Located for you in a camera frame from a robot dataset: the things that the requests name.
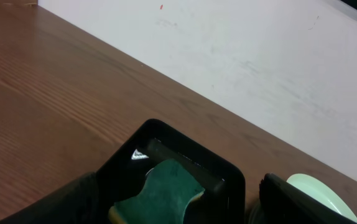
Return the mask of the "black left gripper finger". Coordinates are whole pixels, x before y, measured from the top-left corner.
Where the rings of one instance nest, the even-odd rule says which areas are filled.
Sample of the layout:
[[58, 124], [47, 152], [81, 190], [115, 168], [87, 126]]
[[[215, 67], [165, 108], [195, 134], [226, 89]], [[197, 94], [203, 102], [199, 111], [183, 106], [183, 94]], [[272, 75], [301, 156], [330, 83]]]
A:
[[98, 219], [99, 190], [94, 172], [87, 173], [0, 224], [90, 224]]

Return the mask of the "green and yellow sponge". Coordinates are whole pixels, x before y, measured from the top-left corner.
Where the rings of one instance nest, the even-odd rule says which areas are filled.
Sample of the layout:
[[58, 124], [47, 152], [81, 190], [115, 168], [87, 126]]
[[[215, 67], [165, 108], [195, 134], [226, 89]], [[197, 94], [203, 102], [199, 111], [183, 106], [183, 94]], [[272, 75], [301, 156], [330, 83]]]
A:
[[136, 196], [116, 202], [108, 219], [111, 223], [183, 224], [188, 205], [204, 191], [180, 163], [168, 159], [149, 172]]

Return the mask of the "pale green plate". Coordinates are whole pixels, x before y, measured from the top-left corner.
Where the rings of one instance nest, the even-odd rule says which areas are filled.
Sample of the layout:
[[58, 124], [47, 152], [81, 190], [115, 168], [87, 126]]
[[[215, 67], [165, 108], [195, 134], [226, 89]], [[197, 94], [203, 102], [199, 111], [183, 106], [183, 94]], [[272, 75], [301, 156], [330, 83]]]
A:
[[307, 174], [293, 174], [287, 179], [287, 183], [357, 223], [357, 217], [350, 207], [331, 188], [318, 179]]

